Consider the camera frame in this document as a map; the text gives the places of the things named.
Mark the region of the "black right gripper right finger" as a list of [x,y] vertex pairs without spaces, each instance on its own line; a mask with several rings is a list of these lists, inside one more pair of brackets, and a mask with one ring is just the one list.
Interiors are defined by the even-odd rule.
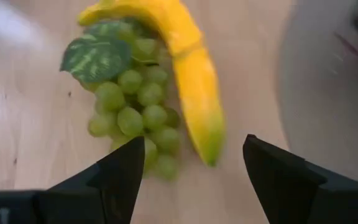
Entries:
[[269,223],[358,224],[358,181],[249,134],[243,158]]

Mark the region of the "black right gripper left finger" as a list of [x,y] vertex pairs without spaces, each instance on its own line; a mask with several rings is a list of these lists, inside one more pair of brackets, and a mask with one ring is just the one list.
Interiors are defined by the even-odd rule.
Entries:
[[43,223],[130,223],[145,159],[144,138],[131,139],[92,166],[37,196]]

